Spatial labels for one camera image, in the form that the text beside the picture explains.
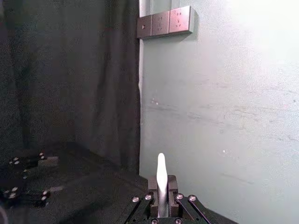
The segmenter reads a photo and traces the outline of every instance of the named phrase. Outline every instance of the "wall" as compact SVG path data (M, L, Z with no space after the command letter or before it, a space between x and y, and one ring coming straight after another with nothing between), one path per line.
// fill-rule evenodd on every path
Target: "wall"
M298 223L298 3L173 5L191 5L199 27L144 41L141 175L156 173L163 152L180 191L214 211L242 224Z

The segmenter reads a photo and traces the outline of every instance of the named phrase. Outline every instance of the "white cylindrical object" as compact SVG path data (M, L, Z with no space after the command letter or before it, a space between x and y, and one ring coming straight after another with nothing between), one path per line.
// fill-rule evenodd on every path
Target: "white cylindrical object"
M165 156L160 153L157 166L158 185L158 217L168 217L168 176L166 171Z

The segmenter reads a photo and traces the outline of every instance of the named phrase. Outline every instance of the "screw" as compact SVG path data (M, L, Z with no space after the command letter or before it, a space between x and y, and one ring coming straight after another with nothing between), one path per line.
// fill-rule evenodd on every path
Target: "screw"
M9 198L15 198L15 195L16 195L15 193L11 193Z
M151 195L146 195L145 196L145 200L150 200L151 199Z
M196 196L190 195L189 196L189 200L192 201L192 202L194 202L196 200Z
M133 197L132 202L138 202L139 201L139 197Z
M151 223L151 224L158 224L158 220L157 220L156 218L154 218L154 219L151 220L150 223Z
M176 224L182 224L182 220L180 218L176 219Z
M178 200L180 200L180 199L183 199L183 197L184 197L184 195L182 195L182 194L177 194L177 197L176 197L176 198L177 198Z

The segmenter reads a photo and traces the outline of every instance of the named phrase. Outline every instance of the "black tabletop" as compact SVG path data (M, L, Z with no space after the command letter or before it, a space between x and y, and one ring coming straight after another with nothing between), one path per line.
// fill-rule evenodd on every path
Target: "black tabletop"
M59 165L31 171L29 189L52 189L45 208L12 208L10 224L113 224L133 196L147 193L147 180L129 173L75 143L43 149ZM210 210L212 222L235 222Z

